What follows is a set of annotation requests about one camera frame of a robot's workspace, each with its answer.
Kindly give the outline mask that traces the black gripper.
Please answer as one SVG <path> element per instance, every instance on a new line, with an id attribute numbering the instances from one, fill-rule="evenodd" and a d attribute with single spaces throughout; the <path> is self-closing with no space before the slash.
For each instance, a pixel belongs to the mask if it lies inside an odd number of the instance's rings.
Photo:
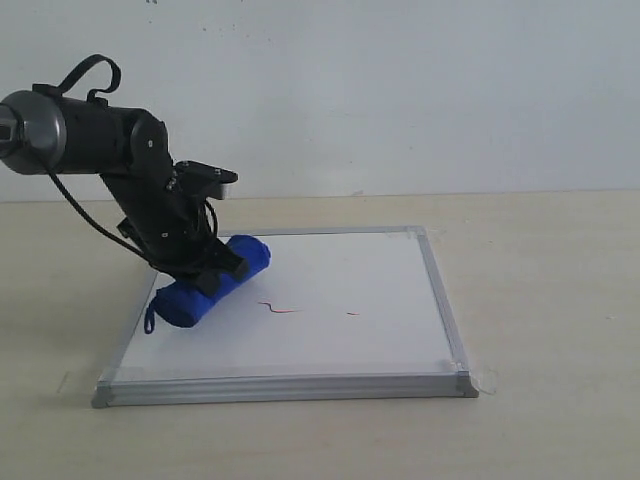
<path id="1" fill-rule="evenodd" d="M 220 272 L 242 280 L 249 262 L 241 243 L 217 239 L 206 219 L 206 199 L 172 185 L 173 169 L 155 165 L 101 179 L 125 214 L 124 229 L 150 264 L 203 295 L 214 295 Z"/>

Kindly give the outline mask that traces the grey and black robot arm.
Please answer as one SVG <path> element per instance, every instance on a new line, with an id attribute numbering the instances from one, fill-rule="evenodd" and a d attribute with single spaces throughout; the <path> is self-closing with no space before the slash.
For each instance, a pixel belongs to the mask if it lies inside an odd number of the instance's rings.
<path id="1" fill-rule="evenodd" d="M 218 237 L 208 201 L 235 172 L 174 162 L 165 124 L 144 109 L 21 90 L 1 102 L 1 161 L 22 175 L 97 175 L 125 217 L 114 241 L 206 295 L 249 262 Z"/>

